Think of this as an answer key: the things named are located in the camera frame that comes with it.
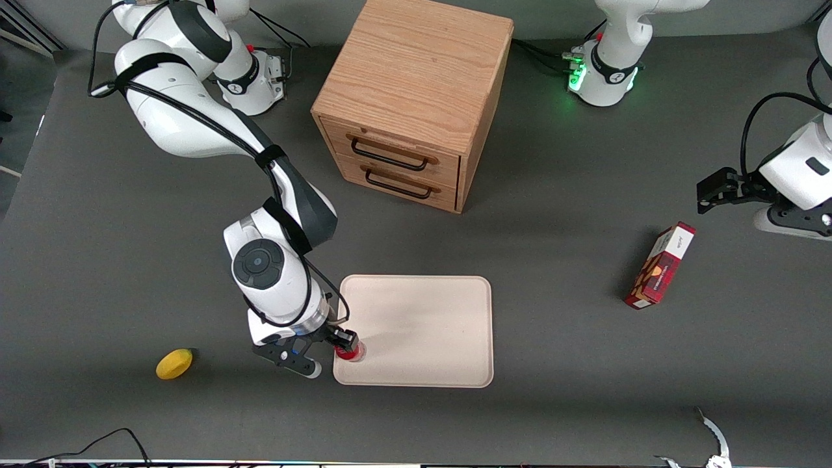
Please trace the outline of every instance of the gray floor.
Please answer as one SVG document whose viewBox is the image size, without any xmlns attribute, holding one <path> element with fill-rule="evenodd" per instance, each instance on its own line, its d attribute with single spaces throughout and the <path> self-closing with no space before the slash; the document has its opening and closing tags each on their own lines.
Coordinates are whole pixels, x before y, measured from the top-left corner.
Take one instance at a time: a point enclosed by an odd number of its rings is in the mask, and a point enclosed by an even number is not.
<svg viewBox="0 0 832 468">
<path fill-rule="evenodd" d="M 0 165 L 23 172 L 55 76 L 51 59 L 0 40 L 0 110 L 14 116 L 11 122 L 0 122 Z M 17 178 L 0 172 L 0 222 L 16 188 Z"/>
</svg>

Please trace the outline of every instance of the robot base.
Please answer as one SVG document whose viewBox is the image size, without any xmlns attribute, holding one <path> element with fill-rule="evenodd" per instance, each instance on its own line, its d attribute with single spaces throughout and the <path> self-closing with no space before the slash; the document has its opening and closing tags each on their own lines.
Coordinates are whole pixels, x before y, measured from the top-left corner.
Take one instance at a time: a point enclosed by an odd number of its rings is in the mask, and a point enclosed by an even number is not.
<svg viewBox="0 0 832 468">
<path fill-rule="evenodd" d="M 245 94 L 232 94 L 224 87 L 222 98 L 234 109 L 247 116 L 256 116 L 268 111 L 285 96 L 283 60 L 263 51 L 254 51 L 252 57 L 260 63 L 260 75 L 249 86 Z"/>
<path fill-rule="evenodd" d="M 597 44 L 597 41 L 592 40 L 572 49 L 572 55 L 575 57 L 582 56 L 582 60 L 579 62 L 578 68 L 569 75 L 567 90 L 574 92 L 588 104 L 597 107 L 609 107 L 621 101 L 624 94 L 632 89 L 633 79 L 638 73 L 638 68 L 621 82 L 608 83 L 604 76 L 592 65 L 592 61 L 588 60 L 592 49 Z"/>
</svg>

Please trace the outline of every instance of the wooden box top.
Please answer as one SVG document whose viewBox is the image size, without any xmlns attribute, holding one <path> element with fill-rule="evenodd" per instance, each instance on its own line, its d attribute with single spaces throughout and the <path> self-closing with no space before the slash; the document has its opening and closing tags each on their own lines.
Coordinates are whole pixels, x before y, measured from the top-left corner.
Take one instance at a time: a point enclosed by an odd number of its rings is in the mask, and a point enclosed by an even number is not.
<svg viewBox="0 0 832 468">
<path fill-rule="evenodd" d="M 513 29 L 429 0 L 367 0 L 312 112 L 467 154 Z"/>
</svg>

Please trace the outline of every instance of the beige tray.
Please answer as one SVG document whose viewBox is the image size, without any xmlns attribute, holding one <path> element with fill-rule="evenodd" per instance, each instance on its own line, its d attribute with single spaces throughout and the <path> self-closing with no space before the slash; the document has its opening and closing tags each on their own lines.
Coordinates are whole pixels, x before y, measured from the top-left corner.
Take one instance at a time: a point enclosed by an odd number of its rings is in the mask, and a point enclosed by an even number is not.
<svg viewBox="0 0 832 468">
<path fill-rule="evenodd" d="M 483 388 L 494 377 L 491 285 L 481 276 L 352 275 L 341 282 L 360 362 L 335 358 L 345 385 Z M 343 316 L 344 305 L 339 305 Z"/>
</svg>

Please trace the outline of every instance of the green led light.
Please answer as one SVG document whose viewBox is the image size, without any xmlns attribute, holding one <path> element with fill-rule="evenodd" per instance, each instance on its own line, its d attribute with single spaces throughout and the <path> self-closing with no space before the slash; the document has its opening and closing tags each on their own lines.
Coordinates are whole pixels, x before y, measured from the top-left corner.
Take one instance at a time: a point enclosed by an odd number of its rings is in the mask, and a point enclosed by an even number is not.
<svg viewBox="0 0 832 468">
<path fill-rule="evenodd" d="M 638 67 L 632 71 L 632 77 L 630 78 L 630 84 L 626 85 L 627 91 L 632 89 L 632 83 L 636 81 L 636 75 L 638 74 Z"/>
<path fill-rule="evenodd" d="M 586 75 L 587 66 L 582 63 L 577 70 L 572 72 L 572 77 L 569 79 L 569 88 L 573 91 L 581 89 L 581 83 L 583 83 L 583 78 Z"/>
</svg>

